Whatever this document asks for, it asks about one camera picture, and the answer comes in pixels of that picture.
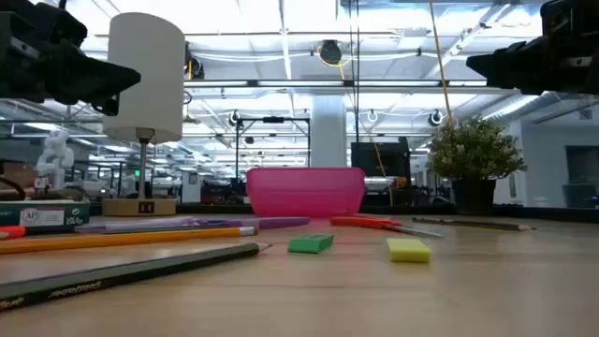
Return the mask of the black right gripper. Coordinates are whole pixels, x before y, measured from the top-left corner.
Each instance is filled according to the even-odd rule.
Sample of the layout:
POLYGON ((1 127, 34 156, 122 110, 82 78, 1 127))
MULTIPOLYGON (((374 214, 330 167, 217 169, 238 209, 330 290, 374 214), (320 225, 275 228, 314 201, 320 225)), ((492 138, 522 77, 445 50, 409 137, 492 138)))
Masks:
POLYGON ((599 95, 599 31, 544 38, 469 56, 466 65, 489 87, 517 89, 522 95, 599 95))

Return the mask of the yellow orange pencil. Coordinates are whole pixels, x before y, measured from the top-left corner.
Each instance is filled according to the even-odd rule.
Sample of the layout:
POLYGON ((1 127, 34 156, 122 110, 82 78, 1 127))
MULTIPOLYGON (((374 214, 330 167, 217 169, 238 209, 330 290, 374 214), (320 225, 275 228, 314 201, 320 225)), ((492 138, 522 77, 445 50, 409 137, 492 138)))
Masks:
POLYGON ((254 227, 85 235, 0 242, 0 255, 256 235, 254 227))

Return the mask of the purple handled scissors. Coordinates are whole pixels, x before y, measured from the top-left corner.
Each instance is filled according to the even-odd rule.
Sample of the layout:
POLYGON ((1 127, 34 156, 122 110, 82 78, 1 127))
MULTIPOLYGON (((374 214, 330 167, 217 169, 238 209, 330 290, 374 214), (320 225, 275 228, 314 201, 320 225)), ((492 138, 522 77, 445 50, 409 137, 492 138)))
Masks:
POLYGON ((247 219, 208 219, 198 217, 173 217, 150 220, 107 222, 88 224, 75 228, 76 233, 119 234, 150 231, 210 229, 227 227, 251 227, 260 229, 279 229, 305 226, 309 217, 259 217, 247 219))

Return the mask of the yellow eraser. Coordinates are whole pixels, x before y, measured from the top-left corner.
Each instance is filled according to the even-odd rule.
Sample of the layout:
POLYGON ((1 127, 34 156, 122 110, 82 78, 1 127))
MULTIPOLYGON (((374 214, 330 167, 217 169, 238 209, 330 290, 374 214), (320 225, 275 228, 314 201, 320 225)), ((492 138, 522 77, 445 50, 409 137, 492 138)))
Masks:
POLYGON ((390 262, 429 263, 431 249, 419 239, 387 239, 390 262))

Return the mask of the red handled scissors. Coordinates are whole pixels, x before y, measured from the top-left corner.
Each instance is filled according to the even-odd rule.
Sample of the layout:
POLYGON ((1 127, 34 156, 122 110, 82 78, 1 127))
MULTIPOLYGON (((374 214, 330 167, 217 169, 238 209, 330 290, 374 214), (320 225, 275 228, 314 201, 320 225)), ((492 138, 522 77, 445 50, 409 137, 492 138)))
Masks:
POLYGON ((363 227, 377 230, 395 231, 410 235, 443 238, 442 234, 414 227, 406 227, 399 221, 387 218, 371 217, 363 215, 331 216, 329 223, 338 227, 363 227))

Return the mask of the green eraser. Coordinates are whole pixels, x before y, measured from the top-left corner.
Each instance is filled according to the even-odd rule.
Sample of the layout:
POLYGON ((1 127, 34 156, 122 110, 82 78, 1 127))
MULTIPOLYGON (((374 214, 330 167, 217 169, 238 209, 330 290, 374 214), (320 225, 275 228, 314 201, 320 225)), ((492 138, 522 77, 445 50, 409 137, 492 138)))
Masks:
POLYGON ((320 254, 329 249, 333 241, 333 234, 308 233, 291 239, 287 251, 291 253, 320 254))

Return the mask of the white shade table lamp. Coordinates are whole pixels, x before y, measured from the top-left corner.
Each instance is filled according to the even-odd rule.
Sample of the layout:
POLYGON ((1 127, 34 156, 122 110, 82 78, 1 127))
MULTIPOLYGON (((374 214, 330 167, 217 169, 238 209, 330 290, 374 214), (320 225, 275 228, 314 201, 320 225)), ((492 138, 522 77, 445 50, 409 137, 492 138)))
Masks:
POLYGON ((114 217, 171 216, 173 198, 145 195, 147 147, 178 141, 183 135, 183 32, 157 16, 126 12, 110 21, 108 61, 140 74, 140 81, 120 93, 119 112, 105 117, 103 133, 139 144, 138 197, 107 198, 102 214, 114 217))

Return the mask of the white humanoid robot figure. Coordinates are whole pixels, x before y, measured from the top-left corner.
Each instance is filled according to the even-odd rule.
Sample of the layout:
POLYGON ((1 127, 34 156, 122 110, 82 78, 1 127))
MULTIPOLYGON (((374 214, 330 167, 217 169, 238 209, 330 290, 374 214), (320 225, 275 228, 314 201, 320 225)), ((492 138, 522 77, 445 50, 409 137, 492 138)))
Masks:
POLYGON ((54 130, 44 139, 43 152, 36 164, 39 178, 51 176, 51 187, 61 190, 65 187, 66 169, 74 165, 74 152, 67 147, 69 133, 65 130, 54 130))

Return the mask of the small potted green plant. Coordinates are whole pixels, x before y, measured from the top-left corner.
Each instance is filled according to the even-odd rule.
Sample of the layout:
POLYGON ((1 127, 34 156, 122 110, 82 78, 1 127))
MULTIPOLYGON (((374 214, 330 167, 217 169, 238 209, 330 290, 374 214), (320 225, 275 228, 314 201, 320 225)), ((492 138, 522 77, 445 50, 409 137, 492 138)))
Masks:
POLYGON ((457 213, 492 213, 496 183, 527 169, 517 143, 505 126, 478 116, 439 128, 428 167, 450 181, 457 213))

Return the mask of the brown cardboard box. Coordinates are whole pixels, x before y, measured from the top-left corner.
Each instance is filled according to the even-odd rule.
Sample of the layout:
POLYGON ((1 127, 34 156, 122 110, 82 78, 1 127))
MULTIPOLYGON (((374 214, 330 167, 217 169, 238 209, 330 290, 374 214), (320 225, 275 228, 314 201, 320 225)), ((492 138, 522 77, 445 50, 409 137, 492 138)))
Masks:
POLYGON ((29 188, 34 186, 37 172, 35 166, 29 163, 0 161, 0 176, 20 187, 29 188))

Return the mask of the green yellow crayon box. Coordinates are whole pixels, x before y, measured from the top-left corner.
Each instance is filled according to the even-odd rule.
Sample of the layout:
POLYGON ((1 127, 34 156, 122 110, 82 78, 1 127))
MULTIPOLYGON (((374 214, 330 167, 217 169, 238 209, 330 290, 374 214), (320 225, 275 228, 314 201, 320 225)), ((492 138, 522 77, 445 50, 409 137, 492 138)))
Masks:
POLYGON ((0 201, 0 226, 80 226, 90 220, 90 204, 73 200, 0 201))

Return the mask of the black monitor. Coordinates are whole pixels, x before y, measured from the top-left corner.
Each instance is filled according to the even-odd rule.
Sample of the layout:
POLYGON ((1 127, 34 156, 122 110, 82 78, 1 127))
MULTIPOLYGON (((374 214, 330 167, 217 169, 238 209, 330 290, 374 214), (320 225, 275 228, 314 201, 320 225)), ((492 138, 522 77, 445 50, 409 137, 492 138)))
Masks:
POLYGON ((368 190, 412 184, 410 150, 405 141, 352 142, 351 166, 364 172, 368 190))

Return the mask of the pink plastic pencil case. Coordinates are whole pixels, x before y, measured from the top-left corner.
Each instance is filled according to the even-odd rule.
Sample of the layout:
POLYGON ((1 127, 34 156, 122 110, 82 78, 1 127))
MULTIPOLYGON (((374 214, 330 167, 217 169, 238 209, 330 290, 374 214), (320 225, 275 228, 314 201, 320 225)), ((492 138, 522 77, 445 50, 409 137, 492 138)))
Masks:
POLYGON ((365 194, 360 168, 252 168, 246 178, 253 212, 260 217, 357 213, 365 194))

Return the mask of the black back frame rail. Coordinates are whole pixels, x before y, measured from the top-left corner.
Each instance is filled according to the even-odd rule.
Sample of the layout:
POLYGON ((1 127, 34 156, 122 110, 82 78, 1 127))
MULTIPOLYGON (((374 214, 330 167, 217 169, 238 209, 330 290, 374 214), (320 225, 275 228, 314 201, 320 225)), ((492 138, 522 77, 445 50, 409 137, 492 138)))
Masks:
MULTIPOLYGON (((105 204, 109 207, 106 211, 103 209, 102 204, 93 203, 90 206, 90 215, 103 215, 108 217, 150 217, 183 214, 216 214, 229 216, 252 214, 254 212, 253 208, 249 205, 206 206, 199 203, 178 204, 172 200, 138 202, 135 200, 122 199, 116 201, 107 200, 105 204)), ((456 215, 458 212, 455 207, 450 204, 434 206, 361 206, 359 208, 344 208, 330 205, 287 205, 281 209, 276 208, 272 211, 260 209, 257 215, 260 217, 304 216, 327 218, 331 215, 349 215, 354 213, 448 218, 456 215)), ((599 209, 495 206, 486 214, 486 216, 599 224, 599 209)))

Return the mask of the black metal frame stand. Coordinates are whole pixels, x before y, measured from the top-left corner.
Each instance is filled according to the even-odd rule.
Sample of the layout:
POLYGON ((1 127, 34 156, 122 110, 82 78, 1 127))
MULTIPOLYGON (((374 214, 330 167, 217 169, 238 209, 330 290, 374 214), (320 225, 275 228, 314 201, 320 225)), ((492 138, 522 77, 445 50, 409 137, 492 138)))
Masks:
POLYGON ((234 126, 234 130, 235 130, 235 174, 238 177, 239 176, 239 163, 240 163, 240 137, 243 131, 248 131, 252 125, 255 122, 260 122, 263 124, 283 124, 284 122, 290 122, 291 124, 295 125, 299 131, 302 131, 304 133, 304 136, 307 138, 307 167, 309 168, 312 164, 312 160, 311 160, 311 154, 312 154, 312 150, 311 150, 311 145, 312 145, 312 139, 311 139, 311 131, 312 131, 312 126, 311 126, 311 118, 296 118, 296 117, 279 117, 279 116, 267 116, 267 117, 262 117, 262 118, 242 118, 242 117, 237 117, 237 119, 233 122, 233 126, 234 126), (249 122, 250 124, 247 127, 244 127, 243 130, 241 130, 240 128, 240 124, 243 122, 249 122), (304 130, 303 128, 299 127, 297 122, 304 122, 305 124, 307 124, 307 129, 304 130))

